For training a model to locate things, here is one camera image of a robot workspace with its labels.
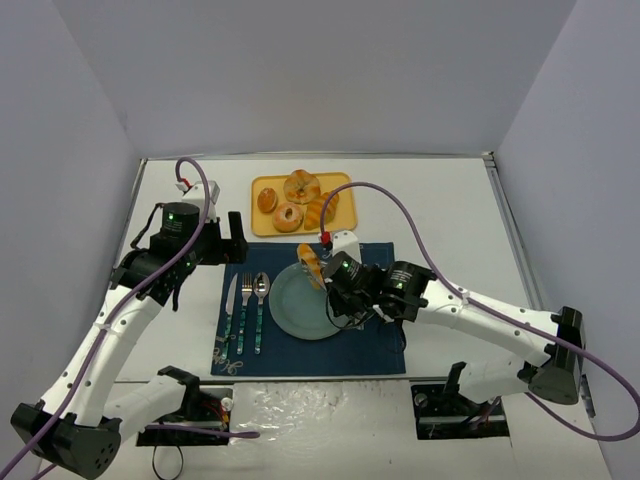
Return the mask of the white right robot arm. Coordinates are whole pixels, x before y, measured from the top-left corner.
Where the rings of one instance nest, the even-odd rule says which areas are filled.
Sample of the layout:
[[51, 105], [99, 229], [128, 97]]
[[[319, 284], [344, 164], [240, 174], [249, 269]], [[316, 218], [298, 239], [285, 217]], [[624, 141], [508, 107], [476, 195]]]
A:
[[461, 287], [448, 289], [436, 274], [396, 261], [387, 268], [359, 263], [345, 252], [322, 268], [334, 314], [360, 321], [376, 315], [402, 325], [439, 325], [496, 345], [506, 358], [454, 364], [449, 380], [466, 399], [480, 404], [497, 396], [531, 394], [560, 405], [579, 399], [582, 361], [581, 313], [517, 307]]

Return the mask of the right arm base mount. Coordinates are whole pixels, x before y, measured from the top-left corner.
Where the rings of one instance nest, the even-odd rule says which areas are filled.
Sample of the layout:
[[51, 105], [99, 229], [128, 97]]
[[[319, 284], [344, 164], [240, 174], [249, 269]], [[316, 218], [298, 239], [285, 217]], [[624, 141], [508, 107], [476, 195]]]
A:
[[438, 382], [412, 384], [411, 397], [418, 440], [444, 441], [510, 436], [506, 414], [498, 403], [482, 420], [490, 402], [474, 403], [458, 394], [446, 394]]

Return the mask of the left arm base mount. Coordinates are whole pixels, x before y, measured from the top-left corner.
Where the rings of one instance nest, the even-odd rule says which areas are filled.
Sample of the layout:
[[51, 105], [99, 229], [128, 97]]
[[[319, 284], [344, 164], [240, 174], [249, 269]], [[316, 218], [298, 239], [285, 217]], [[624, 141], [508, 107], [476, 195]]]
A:
[[[166, 414], [155, 424], [183, 425], [199, 429], [225, 431], [230, 430], [231, 413], [223, 404], [230, 405], [233, 399], [231, 388], [222, 386], [203, 386], [199, 399], [189, 412], [179, 410]], [[196, 433], [186, 430], [145, 430], [135, 437], [136, 447], [199, 447], [227, 446], [226, 437]]]

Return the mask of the small long bread roll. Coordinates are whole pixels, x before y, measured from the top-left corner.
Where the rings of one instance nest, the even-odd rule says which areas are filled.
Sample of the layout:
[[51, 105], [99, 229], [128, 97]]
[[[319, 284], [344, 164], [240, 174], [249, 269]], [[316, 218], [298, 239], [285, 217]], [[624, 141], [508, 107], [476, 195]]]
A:
[[301, 243], [297, 246], [296, 253], [298, 262], [307, 273], [312, 285], [316, 289], [325, 289], [321, 262], [311, 246]]

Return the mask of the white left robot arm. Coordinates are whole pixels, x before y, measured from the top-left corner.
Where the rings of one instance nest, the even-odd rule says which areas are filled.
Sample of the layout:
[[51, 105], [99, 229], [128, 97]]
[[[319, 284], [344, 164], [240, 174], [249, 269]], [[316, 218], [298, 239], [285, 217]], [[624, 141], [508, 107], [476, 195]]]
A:
[[113, 463], [121, 444], [165, 415], [189, 418], [203, 393], [197, 376], [168, 366], [115, 401], [108, 396], [140, 336], [199, 265], [241, 264], [248, 243], [239, 212], [228, 214], [230, 237], [196, 205], [162, 207], [161, 228], [144, 249], [116, 268], [103, 306], [60, 377], [34, 404], [21, 403], [11, 426], [28, 452], [84, 479]]

